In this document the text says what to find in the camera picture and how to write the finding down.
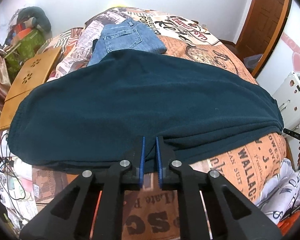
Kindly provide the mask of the bamboo folding lap desk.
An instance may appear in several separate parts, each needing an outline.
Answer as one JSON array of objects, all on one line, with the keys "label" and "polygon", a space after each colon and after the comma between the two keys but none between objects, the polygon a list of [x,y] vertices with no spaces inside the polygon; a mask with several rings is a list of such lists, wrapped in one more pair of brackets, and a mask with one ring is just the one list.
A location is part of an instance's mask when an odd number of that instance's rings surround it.
[{"label": "bamboo folding lap desk", "polygon": [[20,103],[34,88],[47,80],[60,54],[61,47],[50,48],[24,63],[5,98],[0,115],[0,131],[10,127]]}]

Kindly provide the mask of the brown wooden door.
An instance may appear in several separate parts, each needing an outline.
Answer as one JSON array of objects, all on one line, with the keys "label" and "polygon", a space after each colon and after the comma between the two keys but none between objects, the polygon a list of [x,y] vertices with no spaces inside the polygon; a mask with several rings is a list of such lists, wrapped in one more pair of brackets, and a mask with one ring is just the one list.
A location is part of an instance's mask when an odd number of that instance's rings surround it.
[{"label": "brown wooden door", "polygon": [[252,0],[242,32],[236,43],[239,59],[263,54],[283,28],[291,0]]}]

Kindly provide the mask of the folded blue jeans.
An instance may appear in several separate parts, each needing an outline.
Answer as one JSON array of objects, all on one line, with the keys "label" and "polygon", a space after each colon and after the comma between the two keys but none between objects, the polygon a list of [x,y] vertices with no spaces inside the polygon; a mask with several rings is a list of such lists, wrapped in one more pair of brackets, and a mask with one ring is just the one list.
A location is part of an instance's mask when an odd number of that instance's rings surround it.
[{"label": "folded blue jeans", "polygon": [[156,54],[166,53],[166,46],[147,25],[131,18],[120,24],[105,25],[95,43],[88,66],[99,63],[112,51],[133,49]]}]

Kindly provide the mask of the grey bin on floor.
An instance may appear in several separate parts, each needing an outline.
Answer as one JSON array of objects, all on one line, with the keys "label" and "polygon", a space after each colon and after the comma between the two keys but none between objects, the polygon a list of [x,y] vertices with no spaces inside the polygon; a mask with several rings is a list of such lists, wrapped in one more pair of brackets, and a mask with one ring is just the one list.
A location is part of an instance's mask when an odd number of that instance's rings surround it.
[{"label": "grey bin on floor", "polygon": [[262,59],[262,56],[263,54],[256,54],[243,59],[243,63],[250,73],[253,72],[259,61]]}]

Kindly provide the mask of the newspaper print bed blanket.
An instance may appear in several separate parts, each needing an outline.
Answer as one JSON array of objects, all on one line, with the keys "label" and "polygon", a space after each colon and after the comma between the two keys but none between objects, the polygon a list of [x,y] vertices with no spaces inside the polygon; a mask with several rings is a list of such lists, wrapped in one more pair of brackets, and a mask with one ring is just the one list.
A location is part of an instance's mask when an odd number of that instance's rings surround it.
[{"label": "newspaper print bed blanket", "polygon": [[111,8],[86,67],[35,88],[8,145],[77,178],[21,239],[280,239],[255,205],[285,151],[277,102],[203,28]]}]

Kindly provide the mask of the dark navy fleece pants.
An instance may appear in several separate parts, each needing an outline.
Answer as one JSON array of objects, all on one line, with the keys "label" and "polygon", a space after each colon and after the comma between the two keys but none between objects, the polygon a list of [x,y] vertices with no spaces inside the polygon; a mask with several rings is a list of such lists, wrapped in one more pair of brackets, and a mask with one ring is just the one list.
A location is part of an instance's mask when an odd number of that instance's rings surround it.
[{"label": "dark navy fleece pants", "polygon": [[108,168],[144,136],[152,172],[156,137],[192,164],[283,127],[262,87],[212,65],[128,49],[35,88],[7,142],[30,165],[74,171]]}]

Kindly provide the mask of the green patterned storage bag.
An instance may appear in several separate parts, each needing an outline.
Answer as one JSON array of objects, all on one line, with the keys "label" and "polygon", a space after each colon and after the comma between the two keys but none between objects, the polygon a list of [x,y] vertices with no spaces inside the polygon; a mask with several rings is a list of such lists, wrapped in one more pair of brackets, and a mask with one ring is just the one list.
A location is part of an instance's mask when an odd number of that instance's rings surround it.
[{"label": "green patterned storage bag", "polygon": [[11,83],[16,78],[22,65],[36,55],[36,52],[45,41],[42,32],[33,29],[8,51],[4,56],[4,60]]}]

